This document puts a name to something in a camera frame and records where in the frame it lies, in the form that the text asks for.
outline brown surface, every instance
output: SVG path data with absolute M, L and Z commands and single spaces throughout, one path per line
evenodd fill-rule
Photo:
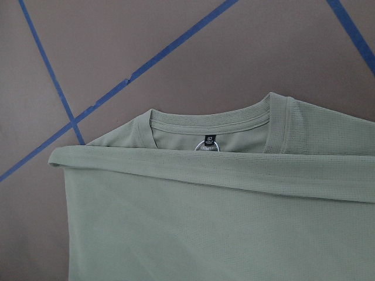
M 28 1 L 78 116 L 222 1 Z M 375 49 L 375 2 L 342 1 Z M 18 1 L 0 3 L 0 174 L 69 119 Z M 268 92 L 375 121 L 375 79 L 325 1 L 238 1 L 79 123 L 87 142 L 150 108 L 212 114 Z M 0 183 L 0 280 L 67 280 L 69 236 L 55 147 Z

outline crew neck collar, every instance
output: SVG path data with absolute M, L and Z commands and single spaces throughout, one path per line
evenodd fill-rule
M 269 92 L 256 104 L 206 115 L 172 114 L 150 108 L 136 117 L 145 148 L 158 149 L 152 129 L 191 135 L 219 135 L 245 131 L 270 123 L 263 153 L 283 153 L 287 141 L 292 97 Z

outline blue painter's tape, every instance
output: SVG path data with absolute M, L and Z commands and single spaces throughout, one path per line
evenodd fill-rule
M 207 16 L 205 16 L 203 19 L 198 21 L 195 25 L 193 25 L 189 30 L 187 30 L 183 35 L 178 37 L 175 41 L 173 41 L 171 44 L 166 46 L 163 50 L 161 50 L 157 55 L 155 55 L 153 58 L 151 58 L 148 62 L 146 62 L 144 65 L 142 65 L 139 69 L 137 69 L 131 76 L 131 78 L 125 79 L 124 81 L 120 82 L 118 85 L 116 85 L 111 91 L 106 93 L 102 98 L 100 98 L 95 105 L 87 108 L 84 112 L 82 112 L 79 116 L 76 117 L 76 122 L 79 123 L 84 118 L 86 118 L 88 115 L 90 115 L 92 112 L 94 112 L 97 108 L 99 108 L 103 103 L 108 101 L 111 97 L 116 95 L 119 91 L 121 91 L 123 88 L 125 88 L 128 84 L 133 82 L 135 79 L 137 79 L 140 75 L 142 75 L 144 72 L 149 70 L 152 66 L 154 66 L 158 61 L 160 61 L 162 58 L 167 56 L 170 52 L 175 50 L 178 46 L 180 46 L 183 42 L 187 41 L 190 37 L 192 37 L 195 33 L 197 33 L 200 29 L 208 25 L 213 19 L 218 17 L 220 14 L 222 14 L 225 10 L 227 10 L 229 7 L 231 7 L 233 4 L 238 2 L 238 0 L 230 0 L 230 1 L 224 1 L 221 5 L 219 5 L 216 9 L 214 9 L 212 12 L 210 12 Z
M 79 130 L 79 128 L 78 128 L 78 125 L 77 125 L 76 121 L 74 120 L 74 116 L 73 116 L 73 114 L 71 113 L 71 110 L 70 110 L 69 104 L 68 104 L 68 102 L 67 102 L 67 100 L 66 100 L 66 98 L 65 98 L 65 96 L 64 96 L 64 93 L 63 93 L 63 91 L 62 91 L 62 89 L 61 89 L 61 87 L 60 87 L 59 82 L 57 81 L 57 78 L 56 78 L 56 76 L 55 76 L 55 74 L 54 74 L 54 72 L 53 72 L 52 66 L 51 66 L 51 64 L 49 63 L 49 60 L 48 60 L 47 55 L 46 55 L 46 52 L 44 51 L 44 48 L 43 48 L 43 46 L 42 46 L 42 44 L 41 44 L 41 42 L 40 42 L 40 40 L 39 40 L 39 37 L 38 37 L 38 34 L 36 33 L 36 30 L 35 30 L 34 24 L 33 24 L 33 22 L 31 21 L 31 18 L 30 18 L 29 12 L 28 12 L 28 10 L 26 9 L 25 3 L 23 3 L 23 0 L 19 0 L 19 4 L 20 4 L 20 6 L 21 6 L 21 8 L 22 8 L 23 13 L 25 14 L 25 18 L 26 18 L 26 20 L 27 20 L 27 22 L 28 22 L 28 24 L 29 24 L 29 27 L 30 27 L 31 33 L 32 33 L 32 35 L 33 35 L 33 37 L 34 37 L 34 39 L 35 39 L 35 42 L 36 42 L 37 47 L 38 47 L 38 49 L 39 49 L 39 52 L 40 52 L 40 54 L 42 55 L 43 61 L 45 62 L 45 65 L 46 65 L 46 67 L 47 67 L 47 69 L 48 69 L 48 72 L 49 72 L 49 74 L 50 74 L 50 76 L 51 76 L 51 79 L 52 79 L 53 84 L 54 84 L 54 86 L 55 86 L 55 88 L 56 88 L 56 90 L 57 90 L 57 93 L 59 94 L 59 97 L 60 97 L 60 99 L 61 99 L 61 102 L 62 102 L 63 105 L 64 105 L 65 111 L 66 111 L 66 113 L 67 113 L 67 115 L 68 115 L 68 117 L 69 117 L 69 120 L 70 120 L 70 122 L 71 122 L 71 125 L 72 125 L 72 127 L 73 127 L 73 129 L 74 129 L 74 131 L 75 131 L 75 133 L 76 133 L 77 139 L 78 139 L 78 141 L 79 141 L 79 143 L 80 143 L 81 145 L 84 145 L 85 143 L 84 143 L 84 140 L 83 140 L 82 134 L 81 134 L 81 132 L 80 132 L 80 130 Z
M 200 29 L 205 27 L 208 23 L 210 23 L 213 19 L 218 17 L 221 13 L 223 13 L 225 10 L 227 10 L 229 7 L 231 7 L 233 4 L 235 4 L 238 0 L 230 0 L 230 1 L 224 1 L 220 6 L 218 6 L 215 10 L 213 10 L 211 13 L 209 13 L 207 16 L 205 16 L 202 20 L 200 20 L 197 24 L 195 24 L 193 27 L 191 27 L 188 31 L 186 31 L 183 35 L 178 37 L 175 41 L 173 41 L 170 45 L 166 46 L 161 52 L 159 52 L 156 56 L 154 56 L 152 59 L 150 59 L 147 63 L 145 63 L 143 66 L 141 66 L 138 70 L 136 70 L 132 76 L 131 79 L 125 79 L 118 83 L 112 90 L 110 90 L 108 93 L 106 93 L 103 97 L 101 97 L 94 106 L 91 106 L 87 108 L 85 111 L 83 111 L 79 116 L 76 118 L 73 118 L 73 115 L 71 114 L 71 110 L 67 104 L 67 101 L 65 99 L 65 96 L 63 95 L 62 90 L 60 89 L 59 83 L 56 80 L 56 77 L 54 76 L 54 73 L 52 71 L 52 68 L 48 62 L 48 59 L 43 51 L 42 45 L 40 44 L 40 40 L 38 39 L 38 36 L 35 32 L 35 29 L 33 27 L 33 24 L 30 20 L 30 17 L 28 15 L 28 12 L 25 8 L 25 4 L 22 0 L 19 0 L 20 5 L 22 7 L 22 10 L 25 14 L 26 20 L 29 23 L 30 29 L 33 33 L 33 36 L 35 38 L 35 41 L 38 45 L 40 53 L 42 54 L 43 59 L 45 60 L 45 63 L 47 65 L 47 68 L 50 71 L 50 75 L 55 83 L 57 92 L 60 95 L 60 98 L 62 99 L 62 102 L 64 106 L 66 107 L 66 111 L 68 113 L 69 119 L 72 117 L 70 122 L 62 127 L 58 132 L 56 132 L 53 136 L 51 136 L 48 140 L 43 142 L 38 148 L 30 152 L 26 157 L 24 157 L 22 160 L 20 160 L 16 165 L 11 167 L 7 172 L 5 172 L 2 176 L 0 176 L 0 181 L 3 181 L 5 178 L 10 176 L 12 173 L 14 173 L 16 170 L 18 170 L 22 165 L 24 165 L 27 161 L 31 160 L 35 155 L 37 155 L 39 152 L 41 152 L 44 148 L 49 146 L 53 141 L 55 141 L 57 138 L 62 136 L 66 131 L 68 131 L 70 128 L 73 127 L 76 128 L 74 131 L 76 132 L 76 135 L 78 137 L 78 140 L 80 141 L 80 144 L 84 144 L 83 139 L 81 139 L 81 134 L 78 130 L 77 124 L 82 121 L 84 118 L 89 116 L 92 112 L 94 112 L 97 108 L 103 105 L 106 101 L 108 101 L 110 98 L 112 98 L 114 95 L 116 95 L 118 92 L 120 92 L 123 88 L 125 88 L 130 82 L 137 79 L 140 75 L 142 75 L 144 72 L 146 72 L 148 69 L 150 69 L 153 65 L 155 65 L 158 61 L 160 61 L 162 58 L 164 58 L 167 54 L 169 54 L 171 51 L 176 49 L 179 45 L 181 45 L 183 42 L 187 41 L 188 38 L 192 37 L 195 33 L 197 33 Z
M 53 136 L 51 136 L 48 140 L 43 142 L 40 146 L 38 146 L 36 149 L 31 151 L 28 155 L 26 155 L 22 160 L 17 162 L 13 167 L 11 167 L 8 171 L 6 171 L 4 174 L 0 176 L 0 181 L 5 180 L 7 177 L 9 177 L 12 173 L 17 171 L 22 165 L 26 164 L 31 158 L 36 156 L 39 152 L 41 152 L 44 148 L 49 146 L 51 143 L 53 143 L 56 139 L 61 137 L 64 133 L 66 133 L 71 128 L 71 123 L 69 122 L 64 127 L 62 127 L 60 130 L 58 130 Z
M 346 33 L 375 76 L 375 56 L 339 0 L 327 0 Z

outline neck label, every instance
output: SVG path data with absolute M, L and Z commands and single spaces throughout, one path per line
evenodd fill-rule
M 214 144 L 216 135 L 205 135 L 204 146 L 212 146 Z

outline textured fabric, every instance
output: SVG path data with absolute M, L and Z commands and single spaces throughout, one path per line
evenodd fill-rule
M 220 151 L 196 150 L 216 135 Z M 151 108 L 64 168 L 69 280 L 375 280 L 375 122 L 268 93 Z

